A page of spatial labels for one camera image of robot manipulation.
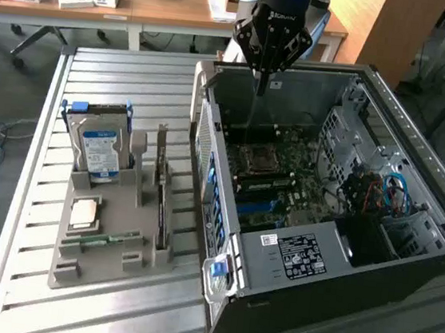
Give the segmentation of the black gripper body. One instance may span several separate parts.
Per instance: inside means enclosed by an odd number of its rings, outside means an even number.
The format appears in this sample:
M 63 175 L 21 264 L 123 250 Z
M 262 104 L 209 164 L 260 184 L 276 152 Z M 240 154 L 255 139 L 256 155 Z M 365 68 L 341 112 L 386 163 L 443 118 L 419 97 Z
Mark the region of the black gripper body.
M 284 23 L 293 26 L 305 26 L 306 11 L 311 0 L 257 0 L 252 16 L 258 21 L 265 24 L 268 31 L 268 42 L 265 54 L 265 67 L 268 56 L 269 35 L 272 26 Z

